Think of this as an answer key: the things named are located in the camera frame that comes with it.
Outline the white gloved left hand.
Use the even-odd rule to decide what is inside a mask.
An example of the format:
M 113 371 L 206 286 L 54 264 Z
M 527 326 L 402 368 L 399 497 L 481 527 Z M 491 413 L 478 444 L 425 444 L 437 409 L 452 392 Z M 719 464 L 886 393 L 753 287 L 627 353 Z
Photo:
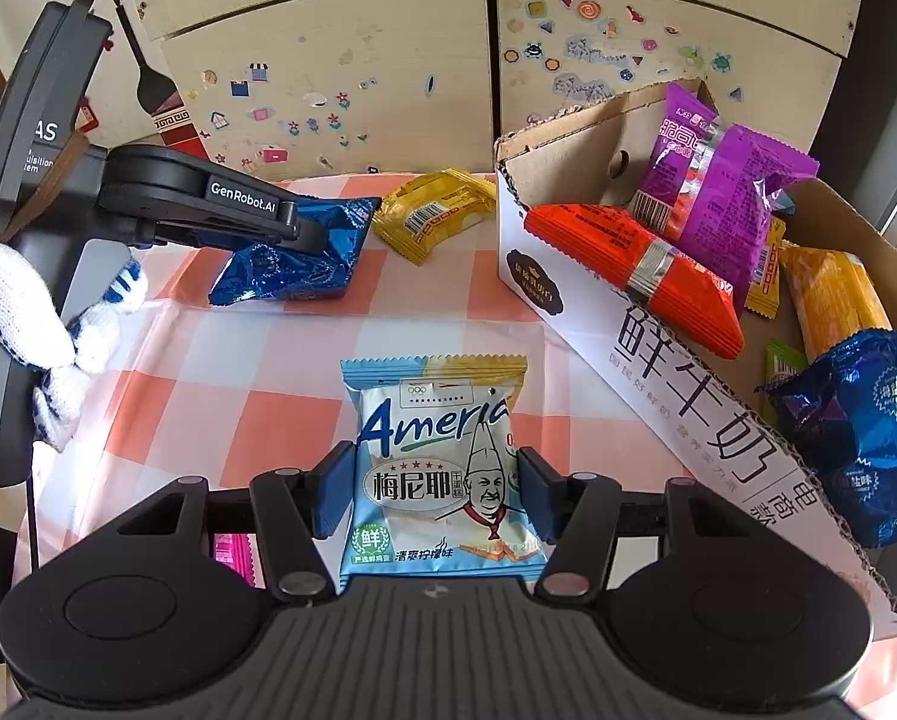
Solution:
M 43 278 L 19 252 L 0 243 L 0 345 L 40 372 L 32 395 L 35 439 L 56 452 L 79 426 L 92 380 L 121 343 L 121 319 L 144 304 L 149 278 L 128 260 L 107 291 L 70 322 L 56 312 Z

